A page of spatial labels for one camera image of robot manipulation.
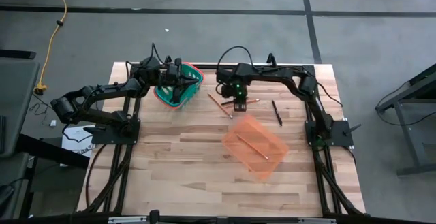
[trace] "concrete floor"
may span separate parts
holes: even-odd
[[[303,10],[302,0],[67,0],[80,7],[166,9]],[[366,12],[434,12],[436,0],[310,0],[312,10]],[[0,4],[62,5],[61,0],[0,0]],[[36,51],[43,63],[59,13],[0,12],[0,47]],[[322,63],[333,64],[344,113],[354,132],[360,186],[367,212],[376,217],[436,222],[436,174],[398,178],[396,169],[411,166],[400,127],[381,122],[374,107],[381,97],[434,64],[434,18],[314,17]],[[112,63],[139,61],[155,42],[161,55],[216,62],[233,45],[250,49],[257,62],[269,52],[280,63],[313,63],[305,16],[216,14],[68,14],[57,35],[44,77],[45,101],[88,84],[107,83]],[[245,61],[243,52],[229,61]],[[49,112],[48,119],[56,118]],[[393,114],[387,119],[396,121]],[[23,132],[34,137],[60,136],[61,127],[40,125],[28,114]],[[429,118],[426,123],[436,123]],[[54,184],[58,169],[36,182]],[[83,172],[72,172],[64,189],[48,191],[35,214],[72,211]]]

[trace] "small white object on floor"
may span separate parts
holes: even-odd
[[[87,136],[90,136],[91,134],[84,131],[83,128],[85,127],[94,127],[94,125],[87,125],[87,126],[79,126],[79,127],[68,127],[65,130],[65,134],[68,135],[71,139],[81,140]],[[75,153],[82,154],[87,157],[91,157],[91,150],[94,148],[94,144],[91,143],[92,136],[77,143],[73,140],[68,140],[66,136],[62,135],[62,148],[74,151]]]

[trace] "yellow cable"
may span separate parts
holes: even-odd
[[[48,63],[48,60],[50,58],[50,53],[52,50],[52,43],[53,43],[53,39],[55,38],[55,35],[57,33],[57,31],[59,30],[59,27],[61,27],[63,25],[63,21],[65,20],[65,17],[67,16],[67,2],[65,0],[63,1],[63,6],[64,6],[64,12],[63,12],[63,16],[62,18],[59,20],[59,22],[57,22],[57,26],[53,31],[52,37],[50,38],[50,41],[48,43],[48,49],[47,49],[47,56],[46,56],[46,61],[44,62],[44,66],[42,67],[42,71],[41,71],[41,75],[40,75],[40,81],[36,84],[36,88],[35,88],[35,93],[37,93],[38,95],[42,95],[43,91],[45,91],[47,89],[47,86],[42,84],[42,78],[44,77],[44,71],[46,70],[46,66]]]

